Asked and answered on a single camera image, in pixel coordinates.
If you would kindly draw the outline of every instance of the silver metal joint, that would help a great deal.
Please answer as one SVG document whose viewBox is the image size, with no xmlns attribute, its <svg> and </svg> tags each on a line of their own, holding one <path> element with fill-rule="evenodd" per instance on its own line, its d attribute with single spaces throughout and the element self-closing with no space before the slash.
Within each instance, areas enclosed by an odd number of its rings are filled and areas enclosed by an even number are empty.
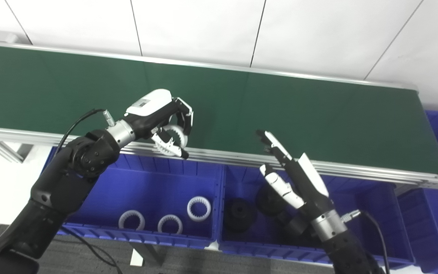
<svg viewBox="0 0 438 274">
<path fill-rule="evenodd" d="M 353 210 L 349 213 L 346 213 L 341 216 L 341 221 L 344 223 L 347 223 L 354 219 L 355 217 L 358 217 L 361 214 L 361 211 L 359 209 Z"/>
<path fill-rule="evenodd" d="M 118 120 L 114 126 L 108 127 L 106 130 L 113 136 L 120 148 L 136 139 L 133 129 L 125 120 Z"/>
<path fill-rule="evenodd" d="M 111 113 L 109 113 L 108 110 L 103 111 L 102 113 L 104 115 L 104 118 L 106 119 L 106 122 L 108 122 L 108 125 L 110 127 L 113 127 L 116 125 L 116 122 L 113 119 L 113 116 L 111 116 Z"/>
<path fill-rule="evenodd" d="M 311 224 L 322 242 L 348 230 L 336 210 L 331 210 L 320 215 L 318 218 L 314 219 Z"/>
</svg>

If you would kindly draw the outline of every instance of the gray floor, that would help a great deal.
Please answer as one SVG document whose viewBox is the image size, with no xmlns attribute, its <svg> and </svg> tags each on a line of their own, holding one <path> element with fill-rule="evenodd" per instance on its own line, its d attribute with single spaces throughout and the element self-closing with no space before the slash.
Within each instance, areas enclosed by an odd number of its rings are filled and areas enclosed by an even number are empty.
<svg viewBox="0 0 438 274">
<path fill-rule="evenodd" d="M 90 274 L 116 270 L 97 259 L 86 246 L 71 236 L 56 236 L 39 260 L 39 274 Z M 89 243 L 106 250 L 118 262 L 125 274 L 332 274 L 329 267 L 296 262 L 268 260 L 220 252 L 177 247 L 157 247 L 165 255 L 162 267 L 129 266 L 132 249 L 126 242 L 87 239 Z"/>
</svg>

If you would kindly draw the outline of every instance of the cable connector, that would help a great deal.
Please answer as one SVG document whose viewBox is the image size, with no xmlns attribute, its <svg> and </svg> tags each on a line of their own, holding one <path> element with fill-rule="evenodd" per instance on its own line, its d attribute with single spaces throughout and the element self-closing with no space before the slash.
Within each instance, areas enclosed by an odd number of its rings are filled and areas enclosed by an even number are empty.
<svg viewBox="0 0 438 274">
<path fill-rule="evenodd" d="M 106 119 L 106 122 L 108 122 L 108 125 L 110 127 L 113 127 L 116 125 L 116 122 L 113 119 L 113 116 L 111 116 L 111 113 L 109 113 L 108 110 L 103 111 L 102 113 L 104 115 L 104 118 Z"/>
<path fill-rule="evenodd" d="M 352 219 L 354 219 L 355 217 L 358 217 L 360 214 L 361 214 L 361 211 L 359 209 L 353 210 L 349 213 L 342 215 L 341 221 L 344 223 L 347 223 L 347 222 L 351 221 Z"/>
</svg>

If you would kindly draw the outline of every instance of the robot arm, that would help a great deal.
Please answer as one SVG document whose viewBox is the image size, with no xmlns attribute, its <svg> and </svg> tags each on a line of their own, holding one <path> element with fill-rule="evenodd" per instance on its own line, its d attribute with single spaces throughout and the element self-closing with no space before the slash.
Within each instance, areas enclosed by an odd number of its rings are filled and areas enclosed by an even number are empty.
<svg viewBox="0 0 438 274">
<path fill-rule="evenodd" d="M 286 183 L 269 165 L 260 171 L 272 188 L 287 203 L 299 209 L 310 222 L 322 242 L 322 247 L 334 265 L 337 274 L 380 274 L 384 271 L 376 260 L 364 250 L 359 240 L 349 231 L 334 204 L 329 199 L 325 184 L 306 154 L 295 160 L 268 131 L 257 134 L 292 180 Z"/>
<path fill-rule="evenodd" d="M 165 151 L 187 158 L 162 129 L 178 116 L 188 135 L 193 111 L 168 90 L 150 92 L 127 109 L 116 123 L 108 113 L 110 127 L 93 130 L 72 140 L 58 151 L 31 189 L 30 200 L 0 236 L 0 273 L 36 273 L 40 258 L 66 218 L 76 212 L 106 168 L 114 163 L 121 148 L 138 139 L 153 139 Z"/>
</svg>

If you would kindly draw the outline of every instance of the black cable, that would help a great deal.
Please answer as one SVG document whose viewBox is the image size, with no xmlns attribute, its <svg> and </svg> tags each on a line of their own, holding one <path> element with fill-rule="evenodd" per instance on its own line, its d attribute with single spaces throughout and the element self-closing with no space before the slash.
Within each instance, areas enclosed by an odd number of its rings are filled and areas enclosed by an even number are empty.
<svg viewBox="0 0 438 274">
<path fill-rule="evenodd" d="M 87 248 L 89 248 L 89 250 L 101 261 L 103 261 L 104 263 L 106 263 L 109 266 L 112 267 L 116 267 L 116 270 L 118 272 L 118 274 L 123 274 L 123 272 L 121 271 L 120 267 L 118 266 L 118 264 L 116 263 L 116 261 L 113 259 L 113 257 L 111 257 L 111 255 L 109 255 L 109 253 L 107 253 L 106 251 L 104 251 L 102 248 L 97 247 L 100 251 L 102 251 L 106 256 L 108 256 L 112 263 L 109 262 L 108 260 L 106 260 L 105 258 L 103 258 L 101 255 L 99 255 L 99 253 L 96 252 L 96 250 L 94 250 L 94 247 L 88 243 L 86 240 L 84 240 L 84 238 L 78 236 L 75 232 L 71 231 L 70 229 L 67 229 L 65 227 L 61 227 L 60 228 L 63 232 L 68 233 L 72 236 L 74 236 L 75 238 L 77 238 L 79 241 L 81 241 L 83 244 L 85 244 L 87 246 Z"/>
<path fill-rule="evenodd" d="M 61 240 L 61 239 L 53 239 L 52 241 L 61 242 L 61 243 L 68 243 L 68 244 L 83 244 L 82 242 L 67 241 L 67 240 Z M 100 248 L 99 246 L 93 245 L 93 244 L 90 244 L 90 246 L 92 246 L 94 249 L 97 249 L 97 250 L 101 251 L 102 253 L 104 253 L 104 255 L 106 255 L 109 258 L 109 260 L 111 260 L 111 262 L 113 262 L 113 264 L 115 264 L 115 265 L 117 264 L 116 261 L 114 260 L 114 258 L 109 253 L 107 253 L 104 249 Z"/>
<path fill-rule="evenodd" d="M 83 116 L 80 116 L 80 118 L 77 119 L 77 121 L 75 121 L 73 123 L 73 125 L 67 130 L 67 132 L 64 134 L 64 136 L 62 137 L 62 139 L 60 140 L 59 145 L 57 146 L 57 149 L 54 152 L 54 155 L 52 156 L 52 159 L 55 157 L 55 155 L 57 155 L 57 153 L 59 153 L 59 151 L 62 149 L 65 140 L 67 139 L 67 137 L 70 135 L 70 133 L 72 132 L 72 130 L 83 120 L 89 118 L 90 116 L 98 113 L 98 112 L 103 112 L 106 111 L 105 109 L 99 108 L 99 109 L 91 109 L 90 111 L 87 111 Z"/>
<path fill-rule="evenodd" d="M 383 247 L 383 259 L 384 259 L 384 270 L 386 274 L 390 274 L 390 267 L 388 264 L 388 253 L 386 252 L 386 244 L 384 243 L 383 234 L 381 233 L 381 229 L 379 228 L 378 222 L 376 222 L 375 218 L 371 216 L 371 214 L 366 211 L 360 211 L 365 217 L 367 217 L 375 226 L 379 234 L 379 239 L 381 239 L 381 245 Z"/>
</svg>

